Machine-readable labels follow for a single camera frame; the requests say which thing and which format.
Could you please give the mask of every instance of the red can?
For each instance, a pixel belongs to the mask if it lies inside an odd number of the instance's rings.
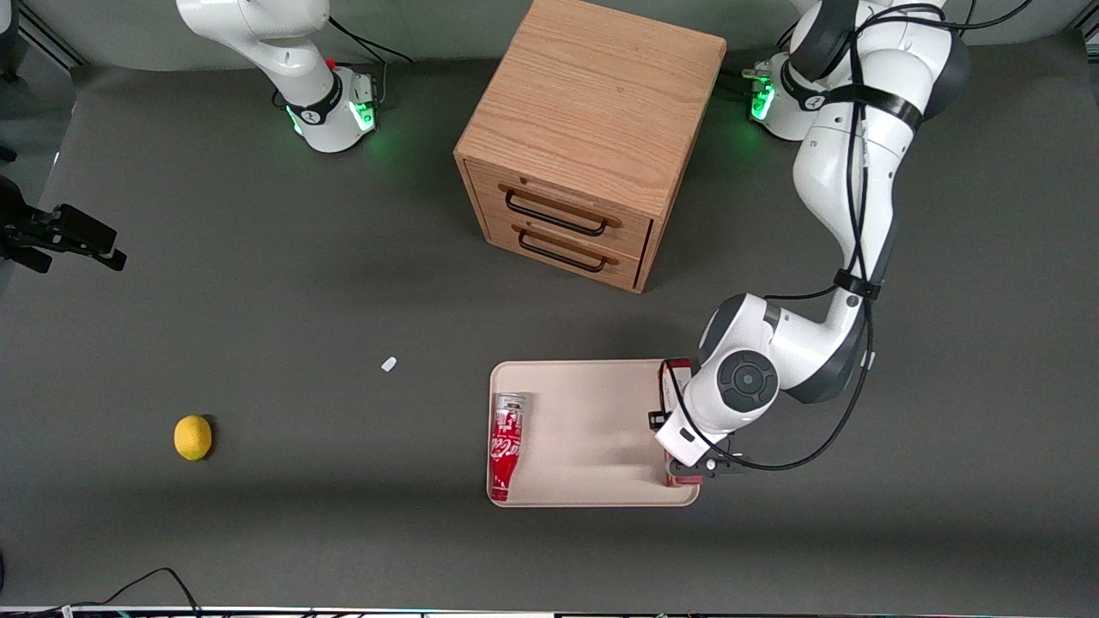
[[[489,470],[492,473],[492,490],[489,495],[497,501],[508,499],[511,475],[519,464],[525,405],[526,396],[519,393],[500,393],[496,396],[492,442],[489,448]]]

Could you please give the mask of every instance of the gray tabletop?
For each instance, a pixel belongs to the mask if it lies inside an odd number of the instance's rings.
[[[975,49],[921,129],[879,354],[832,450],[667,510],[493,507],[489,372],[692,354],[725,297],[817,289],[839,249],[793,191],[797,145],[721,99],[646,294],[489,246],[451,148],[492,68],[395,67],[379,131],[337,155],[258,71],[79,76],[44,202],[116,227],[131,260],[63,256],[0,301],[0,600],[170,565],[207,605],[1095,614],[1099,110],[1078,33]],[[842,405],[780,400],[739,445],[798,456]],[[209,462],[171,448],[188,413],[218,417]],[[182,602],[147,584],[126,600]]]

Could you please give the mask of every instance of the wooden drawer cabinet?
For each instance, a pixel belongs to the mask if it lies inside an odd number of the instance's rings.
[[[534,0],[454,150],[486,240],[642,291],[724,51],[708,34]]]
[[[628,255],[640,256],[645,249],[651,219],[625,208],[540,187],[507,170],[493,172],[476,163],[467,165],[477,206],[486,220],[520,221],[581,246],[593,245]]]

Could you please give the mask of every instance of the lemon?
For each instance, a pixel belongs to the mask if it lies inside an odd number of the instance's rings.
[[[176,423],[176,452],[185,460],[197,462],[207,456],[213,445],[213,431],[202,417],[191,415]]]

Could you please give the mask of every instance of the gray wall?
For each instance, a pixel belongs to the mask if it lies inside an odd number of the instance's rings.
[[[24,0],[96,64],[151,70],[235,68],[246,60],[195,36],[174,0]],[[771,43],[812,0],[597,0],[631,13],[710,32],[730,49]],[[976,20],[1000,15],[1020,0],[976,0]],[[1011,22],[975,32],[976,44],[1013,43],[1062,30],[1088,0],[1036,0]],[[502,55],[530,0],[332,0],[332,14],[353,31],[418,58]],[[961,21],[968,0],[948,0]],[[356,60],[362,51],[325,29],[314,36],[325,55]]]

